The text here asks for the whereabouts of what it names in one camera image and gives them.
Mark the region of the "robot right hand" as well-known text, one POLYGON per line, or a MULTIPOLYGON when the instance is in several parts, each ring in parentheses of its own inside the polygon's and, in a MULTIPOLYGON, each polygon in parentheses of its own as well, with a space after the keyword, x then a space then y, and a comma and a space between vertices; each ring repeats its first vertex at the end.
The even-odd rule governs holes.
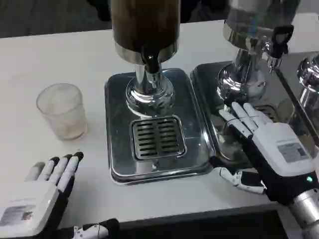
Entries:
POLYGON ((240 138, 271 201, 287 206, 298 195, 319 187, 314 158, 289 124, 274 122, 250 103, 233 102, 230 111, 218 112, 240 138))

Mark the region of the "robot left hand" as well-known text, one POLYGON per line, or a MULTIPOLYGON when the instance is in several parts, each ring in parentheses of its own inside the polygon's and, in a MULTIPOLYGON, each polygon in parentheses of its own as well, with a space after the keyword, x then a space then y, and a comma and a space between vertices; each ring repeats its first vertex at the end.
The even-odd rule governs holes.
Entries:
POLYGON ((83 152, 36 163, 22 183, 1 191, 2 239, 117 239, 117 219, 59 229, 83 152))

